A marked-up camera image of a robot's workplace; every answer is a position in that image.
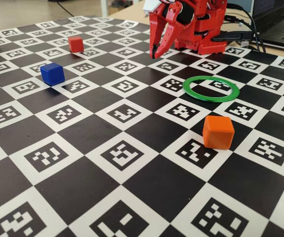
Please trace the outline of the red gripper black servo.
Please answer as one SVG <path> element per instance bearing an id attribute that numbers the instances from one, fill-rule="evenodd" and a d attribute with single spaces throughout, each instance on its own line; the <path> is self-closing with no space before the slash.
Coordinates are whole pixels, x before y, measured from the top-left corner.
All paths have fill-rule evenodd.
<path id="1" fill-rule="evenodd" d="M 186 0 L 150 0 L 150 57 L 161 57 L 183 30 L 191 23 L 195 5 Z"/>

